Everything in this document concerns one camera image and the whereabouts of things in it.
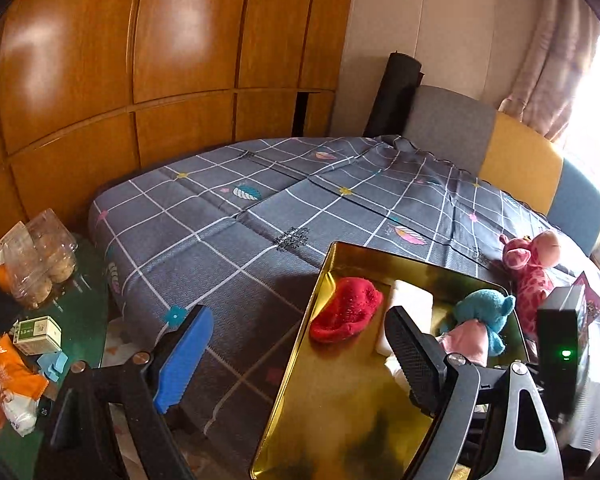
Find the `teal plush bear pink dress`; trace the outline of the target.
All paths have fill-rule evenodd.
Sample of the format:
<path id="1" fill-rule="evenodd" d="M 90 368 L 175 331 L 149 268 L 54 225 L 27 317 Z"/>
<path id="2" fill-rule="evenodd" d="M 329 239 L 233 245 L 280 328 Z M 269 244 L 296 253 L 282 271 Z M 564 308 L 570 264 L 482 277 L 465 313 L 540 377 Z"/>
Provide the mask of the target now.
<path id="1" fill-rule="evenodd" d="M 455 326 L 442 333 L 438 343 L 446 353 L 459 353 L 486 367 L 500 356 L 505 344 L 500 333 L 514 312 L 516 298 L 494 289 L 479 289 L 460 300 L 453 309 Z"/>

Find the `gold metal tin tray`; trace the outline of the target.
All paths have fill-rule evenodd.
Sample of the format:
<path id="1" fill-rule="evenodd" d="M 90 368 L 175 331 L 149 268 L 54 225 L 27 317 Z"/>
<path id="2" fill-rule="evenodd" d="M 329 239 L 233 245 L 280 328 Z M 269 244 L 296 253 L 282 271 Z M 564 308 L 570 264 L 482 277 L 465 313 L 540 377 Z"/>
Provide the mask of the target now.
<path id="1" fill-rule="evenodd" d="M 366 278 L 383 294 L 394 281 L 434 296 L 432 324 L 457 301 L 490 287 L 471 275 L 345 242 L 329 247 L 250 466 L 253 479 L 399 479 L 431 424 L 376 352 L 382 321 L 340 344 L 316 344 L 309 327 L 340 278 Z"/>

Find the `purple cardboard box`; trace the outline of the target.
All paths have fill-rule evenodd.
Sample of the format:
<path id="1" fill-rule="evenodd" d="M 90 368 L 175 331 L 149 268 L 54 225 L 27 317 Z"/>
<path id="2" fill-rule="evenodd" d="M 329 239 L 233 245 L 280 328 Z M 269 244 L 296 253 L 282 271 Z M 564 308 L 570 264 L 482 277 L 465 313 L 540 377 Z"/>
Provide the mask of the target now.
<path id="1" fill-rule="evenodd" d="M 600 294 L 590 284 L 586 272 L 583 271 L 573 282 L 574 286 L 583 286 L 583 300 L 579 307 L 579 339 L 581 347 L 588 344 L 588 328 L 600 317 Z"/>

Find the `pink giraffe plush toy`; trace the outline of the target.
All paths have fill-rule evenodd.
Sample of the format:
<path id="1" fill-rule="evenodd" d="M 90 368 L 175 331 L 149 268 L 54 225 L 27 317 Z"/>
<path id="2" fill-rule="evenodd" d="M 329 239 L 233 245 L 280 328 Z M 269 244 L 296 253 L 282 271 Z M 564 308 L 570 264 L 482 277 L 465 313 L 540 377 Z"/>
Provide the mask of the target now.
<path id="1" fill-rule="evenodd" d="M 559 240 L 554 231 L 536 237 L 509 238 L 500 235 L 502 263 L 516 284 L 516 311 L 524 336 L 536 338 L 536 314 L 539 306 L 554 289 L 547 270 L 560 259 Z"/>

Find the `green glass side table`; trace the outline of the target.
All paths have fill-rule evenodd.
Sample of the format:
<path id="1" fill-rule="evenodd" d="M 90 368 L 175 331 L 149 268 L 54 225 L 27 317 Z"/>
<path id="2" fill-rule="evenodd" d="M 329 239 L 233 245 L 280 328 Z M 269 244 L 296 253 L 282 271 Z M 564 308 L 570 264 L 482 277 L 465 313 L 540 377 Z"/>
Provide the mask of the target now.
<path id="1" fill-rule="evenodd" d="M 54 286 L 44 304 L 21 313 L 24 333 L 46 349 L 52 342 L 67 359 L 58 367 L 43 362 L 51 372 L 50 385 L 60 387 L 73 362 L 99 367 L 104 354 L 108 323 L 108 284 L 102 257 L 83 236 L 76 237 L 76 265 L 67 281 Z M 36 428 L 20 436 L 9 424 L 0 429 L 0 459 L 17 479 L 31 479 L 44 431 Z"/>

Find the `grey checkered bed quilt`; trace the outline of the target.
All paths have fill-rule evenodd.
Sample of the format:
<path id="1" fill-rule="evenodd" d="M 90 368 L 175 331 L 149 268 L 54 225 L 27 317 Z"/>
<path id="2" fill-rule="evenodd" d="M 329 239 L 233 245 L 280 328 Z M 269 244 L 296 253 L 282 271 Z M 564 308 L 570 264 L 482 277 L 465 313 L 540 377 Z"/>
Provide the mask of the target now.
<path id="1" fill-rule="evenodd" d="M 347 242 L 505 284 L 502 235 L 548 221 L 396 136 L 246 141 L 97 196 L 88 216 L 137 344 L 204 304 L 214 332 L 185 398 L 210 439 L 254 445 L 329 246 Z"/>

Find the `small white green box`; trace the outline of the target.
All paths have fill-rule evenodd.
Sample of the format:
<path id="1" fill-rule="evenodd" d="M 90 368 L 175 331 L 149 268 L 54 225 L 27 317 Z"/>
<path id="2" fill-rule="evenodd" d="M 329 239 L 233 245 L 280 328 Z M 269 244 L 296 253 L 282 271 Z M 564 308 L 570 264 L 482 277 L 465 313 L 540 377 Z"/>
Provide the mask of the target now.
<path id="1" fill-rule="evenodd" d="M 60 326 L 48 315 L 20 321 L 12 332 L 12 342 L 26 356 L 59 352 L 61 337 Z"/>

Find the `clear plastic food container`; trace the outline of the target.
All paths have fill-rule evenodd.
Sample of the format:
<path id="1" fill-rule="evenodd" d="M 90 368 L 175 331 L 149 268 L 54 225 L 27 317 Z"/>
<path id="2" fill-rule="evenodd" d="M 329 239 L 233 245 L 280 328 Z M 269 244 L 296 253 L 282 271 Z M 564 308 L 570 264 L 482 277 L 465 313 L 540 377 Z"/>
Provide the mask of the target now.
<path id="1" fill-rule="evenodd" d="M 9 291 L 23 307 L 37 309 L 76 270 L 78 243 L 53 209 L 27 224 L 18 222 L 2 238 Z"/>

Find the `orange snack packet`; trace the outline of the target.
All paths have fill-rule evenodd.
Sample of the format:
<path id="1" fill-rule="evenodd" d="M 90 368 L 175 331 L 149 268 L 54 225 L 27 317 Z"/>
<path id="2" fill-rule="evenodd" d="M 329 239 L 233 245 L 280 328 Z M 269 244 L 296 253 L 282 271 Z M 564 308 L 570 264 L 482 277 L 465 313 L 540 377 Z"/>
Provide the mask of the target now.
<path id="1" fill-rule="evenodd" d="M 9 336 L 0 336 L 0 430 L 8 422 L 20 437 L 30 434 L 47 386 L 43 375 L 24 364 Z"/>

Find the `grey yellow blue headboard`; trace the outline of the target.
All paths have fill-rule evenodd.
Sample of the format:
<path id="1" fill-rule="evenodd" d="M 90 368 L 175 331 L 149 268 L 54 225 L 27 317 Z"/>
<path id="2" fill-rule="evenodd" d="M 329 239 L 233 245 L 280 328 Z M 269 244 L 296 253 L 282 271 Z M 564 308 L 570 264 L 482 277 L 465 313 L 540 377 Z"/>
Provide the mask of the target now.
<path id="1" fill-rule="evenodd" d="M 600 191 L 533 129 L 468 96 L 421 86 L 404 136 L 544 214 L 592 254 L 600 239 Z"/>

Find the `black rolled mat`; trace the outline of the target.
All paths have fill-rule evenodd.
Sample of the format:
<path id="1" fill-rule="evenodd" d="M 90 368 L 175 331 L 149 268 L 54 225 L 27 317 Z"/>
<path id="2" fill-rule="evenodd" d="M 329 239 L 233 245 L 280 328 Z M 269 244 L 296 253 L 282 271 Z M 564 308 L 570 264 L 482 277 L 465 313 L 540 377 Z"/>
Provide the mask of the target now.
<path id="1" fill-rule="evenodd" d="M 422 78 L 422 63 L 416 58 L 400 52 L 389 55 L 364 129 L 366 138 L 403 133 Z"/>

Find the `pink patterned curtain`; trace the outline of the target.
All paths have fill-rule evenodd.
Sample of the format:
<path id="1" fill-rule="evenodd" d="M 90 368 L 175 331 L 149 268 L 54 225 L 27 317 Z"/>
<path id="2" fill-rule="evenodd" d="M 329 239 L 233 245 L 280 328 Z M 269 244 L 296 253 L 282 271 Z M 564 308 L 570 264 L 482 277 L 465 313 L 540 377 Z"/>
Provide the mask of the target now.
<path id="1" fill-rule="evenodd" d="M 557 141 L 599 36 L 600 20 L 585 0 L 542 0 L 530 47 L 500 111 Z"/>

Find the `wooden wardrobe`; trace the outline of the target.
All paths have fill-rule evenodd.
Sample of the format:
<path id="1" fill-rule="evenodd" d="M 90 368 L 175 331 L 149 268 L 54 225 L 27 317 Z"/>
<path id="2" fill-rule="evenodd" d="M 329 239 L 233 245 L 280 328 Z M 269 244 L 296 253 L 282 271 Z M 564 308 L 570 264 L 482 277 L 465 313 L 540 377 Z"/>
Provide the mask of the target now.
<path id="1" fill-rule="evenodd" d="M 0 0 L 0 238 L 109 183 L 328 133 L 351 0 Z"/>

